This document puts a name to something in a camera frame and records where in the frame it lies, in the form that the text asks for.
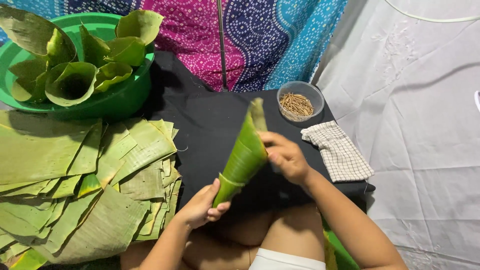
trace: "black table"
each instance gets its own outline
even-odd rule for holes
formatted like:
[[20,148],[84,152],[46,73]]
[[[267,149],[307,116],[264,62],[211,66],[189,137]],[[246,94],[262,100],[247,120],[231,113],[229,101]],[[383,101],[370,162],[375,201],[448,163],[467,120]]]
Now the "black table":
[[[180,129],[175,138],[177,164],[183,176],[179,208],[203,186],[211,184],[228,160],[250,100],[264,99],[268,129],[296,142],[308,163],[331,181],[318,149],[301,140],[300,130],[334,120],[325,104],[322,113],[303,123],[293,123],[278,111],[276,90],[248,93],[213,92],[170,52],[157,51],[151,68],[152,92],[138,112],[151,120],[164,119]],[[366,181],[334,184],[347,196],[371,192]],[[267,164],[242,193],[235,196],[229,212],[280,209],[311,202],[296,185],[289,183]]]

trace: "checkered cloth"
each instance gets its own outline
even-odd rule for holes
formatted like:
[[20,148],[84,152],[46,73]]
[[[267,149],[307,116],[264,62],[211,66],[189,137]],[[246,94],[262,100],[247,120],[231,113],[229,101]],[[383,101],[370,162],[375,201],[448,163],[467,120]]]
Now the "checkered cloth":
[[370,165],[335,121],[302,129],[302,140],[320,149],[332,182],[367,179],[374,174]]

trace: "white shorts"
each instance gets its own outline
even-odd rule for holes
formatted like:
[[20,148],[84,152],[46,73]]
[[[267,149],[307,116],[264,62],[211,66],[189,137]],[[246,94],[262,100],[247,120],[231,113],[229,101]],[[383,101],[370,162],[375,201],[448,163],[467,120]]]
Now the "white shorts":
[[324,262],[259,248],[249,270],[325,270]]

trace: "green bowl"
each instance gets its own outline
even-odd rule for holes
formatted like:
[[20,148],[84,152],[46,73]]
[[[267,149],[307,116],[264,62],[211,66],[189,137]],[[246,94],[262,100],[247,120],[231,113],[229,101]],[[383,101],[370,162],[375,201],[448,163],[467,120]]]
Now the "green bowl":
[[[87,12],[57,17],[51,20],[72,39],[80,61],[84,58],[79,26],[82,24],[93,35],[107,41],[115,38],[115,26],[119,15]],[[45,113],[56,119],[103,118],[119,121],[139,110],[152,88],[149,69],[154,58],[153,43],[146,48],[145,62],[127,80],[111,86],[108,91],[92,95],[86,101],[70,107],[56,104],[33,104],[16,101],[10,89],[16,79],[8,68],[18,62],[31,59],[32,55],[9,41],[0,47],[0,100],[10,107],[29,113]]]

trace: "metal pole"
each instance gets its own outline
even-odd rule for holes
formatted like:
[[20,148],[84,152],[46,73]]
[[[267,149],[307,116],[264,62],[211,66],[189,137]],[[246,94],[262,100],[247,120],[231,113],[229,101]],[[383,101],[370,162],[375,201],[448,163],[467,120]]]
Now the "metal pole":
[[220,56],[222,59],[222,91],[227,92],[227,65],[225,64],[225,44],[223,42],[223,16],[222,16],[222,0],[216,0],[216,7],[218,9],[218,33],[220,34]]

